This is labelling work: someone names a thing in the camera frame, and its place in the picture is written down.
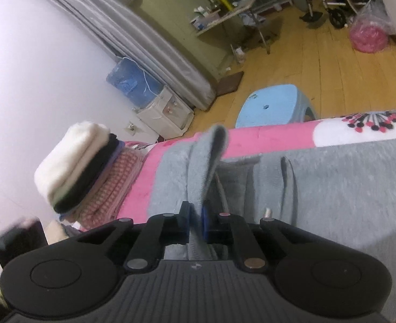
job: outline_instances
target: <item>green wall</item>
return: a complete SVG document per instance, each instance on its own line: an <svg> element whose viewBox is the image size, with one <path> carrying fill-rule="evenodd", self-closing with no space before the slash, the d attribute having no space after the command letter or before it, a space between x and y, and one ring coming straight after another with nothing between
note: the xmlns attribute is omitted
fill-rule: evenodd
<svg viewBox="0 0 396 323"><path fill-rule="evenodd" d="M195 36L190 25L194 8L208 6L208 0L141 0L131 6L167 40L177 47L209 80L217 80L232 61L227 36L221 26ZM243 33L240 19L225 24L231 37L238 39Z"/></svg>

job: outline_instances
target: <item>wooden floor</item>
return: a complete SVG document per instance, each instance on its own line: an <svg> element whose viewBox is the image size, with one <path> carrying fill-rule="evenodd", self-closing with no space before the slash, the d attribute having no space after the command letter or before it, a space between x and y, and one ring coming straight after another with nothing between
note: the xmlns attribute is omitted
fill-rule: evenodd
<svg viewBox="0 0 396 323"><path fill-rule="evenodd" d="M268 16L279 35L271 54L258 47L242 66L234 63L230 73L245 72L238 90L217 98L207 112L195 110L186 137L216 123L233 128L251 92L284 83L296 85L321 118L396 109L396 45L391 41L382 52L360 53L352 49L348 29L335 30L328 20L309 29L301 14L288 7Z"/></svg>

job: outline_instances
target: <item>stack of folded clothes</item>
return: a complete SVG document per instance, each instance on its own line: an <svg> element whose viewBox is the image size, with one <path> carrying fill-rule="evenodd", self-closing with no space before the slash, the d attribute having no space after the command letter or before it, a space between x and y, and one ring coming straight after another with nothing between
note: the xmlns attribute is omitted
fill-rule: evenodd
<svg viewBox="0 0 396 323"><path fill-rule="evenodd" d="M143 158L107 127L85 121L68 129L34 181L61 219L79 221L89 230L116 218Z"/></svg>

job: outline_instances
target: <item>transparent plastic bag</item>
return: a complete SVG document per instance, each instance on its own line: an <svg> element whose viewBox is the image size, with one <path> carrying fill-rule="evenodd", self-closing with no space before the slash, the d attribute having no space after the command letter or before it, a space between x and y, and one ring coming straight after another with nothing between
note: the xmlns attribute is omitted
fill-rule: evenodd
<svg viewBox="0 0 396 323"><path fill-rule="evenodd" d="M394 34L382 0L369 1L357 14L349 32L354 49L376 53L388 45L388 35Z"/></svg>

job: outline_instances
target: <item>stool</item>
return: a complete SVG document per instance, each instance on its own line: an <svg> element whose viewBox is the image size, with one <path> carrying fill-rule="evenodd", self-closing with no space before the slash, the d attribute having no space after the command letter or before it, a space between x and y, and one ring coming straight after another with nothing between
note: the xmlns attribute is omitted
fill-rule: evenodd
<svg viewBox="0 0 396 323"><path fill-rule="evenodd" d="M295 85L277 85L253 92L243 104L235 128L302 123L318 119L309 99Z"/></svg>

